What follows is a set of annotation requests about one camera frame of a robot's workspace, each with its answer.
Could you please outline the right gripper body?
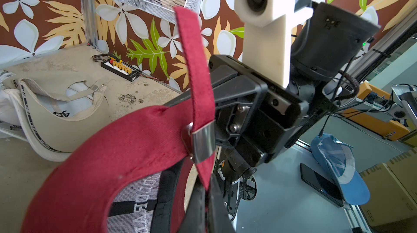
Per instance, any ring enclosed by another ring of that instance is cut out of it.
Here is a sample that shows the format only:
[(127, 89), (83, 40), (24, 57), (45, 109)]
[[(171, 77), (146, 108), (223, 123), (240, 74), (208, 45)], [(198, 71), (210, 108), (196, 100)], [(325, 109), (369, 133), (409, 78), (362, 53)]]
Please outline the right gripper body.
[(290, 144), (309, 105), (227, 55), (211, 56), (216, 144), (236, 174), (268, 163)]

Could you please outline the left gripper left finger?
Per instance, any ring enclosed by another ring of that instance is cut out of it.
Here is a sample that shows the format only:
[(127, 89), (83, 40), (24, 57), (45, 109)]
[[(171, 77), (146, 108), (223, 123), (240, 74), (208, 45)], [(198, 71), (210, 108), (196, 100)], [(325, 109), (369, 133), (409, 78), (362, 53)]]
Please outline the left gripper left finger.
[(178, 233), (206, 232), (206, 189), (197, 177), (192, 195)]

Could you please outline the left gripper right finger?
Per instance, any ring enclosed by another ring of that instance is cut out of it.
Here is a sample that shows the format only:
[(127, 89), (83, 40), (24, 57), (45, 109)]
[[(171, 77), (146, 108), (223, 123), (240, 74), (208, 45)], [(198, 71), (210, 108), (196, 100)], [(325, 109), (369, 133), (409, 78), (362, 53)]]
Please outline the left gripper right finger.
[(235, 233), (223, 202), (222, 192), (214, 174), (210, 177), (210, 187), (207, 197), (207, 232)]

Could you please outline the maroon baseball cap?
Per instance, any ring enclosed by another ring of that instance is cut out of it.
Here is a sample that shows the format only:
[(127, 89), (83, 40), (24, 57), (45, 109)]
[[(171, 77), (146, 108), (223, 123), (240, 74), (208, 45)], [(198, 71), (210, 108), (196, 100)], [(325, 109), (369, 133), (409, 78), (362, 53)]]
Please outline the maroon baseball cap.
[[(190, 87), (205, 85), (199, 18), (183, 7), (174, 11)], [(170, 150), (188, 123), (199, 130), (209, 122), (203, 113), (167, 106), (142, 108), (112, 122), (50, 174), (21, 231), (177, 233), (197, 177), (209, 190), (215, 155), (209, 170), (199, 173), (193, 157), (177, 159)]]

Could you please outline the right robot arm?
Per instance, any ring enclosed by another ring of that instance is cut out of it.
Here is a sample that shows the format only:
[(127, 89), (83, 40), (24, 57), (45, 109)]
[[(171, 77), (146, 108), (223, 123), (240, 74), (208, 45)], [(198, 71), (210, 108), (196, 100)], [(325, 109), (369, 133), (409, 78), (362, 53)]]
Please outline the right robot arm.
[(378, 27), (335, 6), (313, 5), (313, 16), (293, 44), (290, 83), (284, 88), (227, 55), (213, 55), (205, 85), (193, 84), (168, 103), (179, 112), (203, 113), (210, 122), (182, 128), (170, 154), (191, 156), (199, 173), (209, 170), (217, 146), (225, 149), (235, 174), (254, 172), (275, 159), (325, 114), (337, 96), (324, 88), (353, 59)]

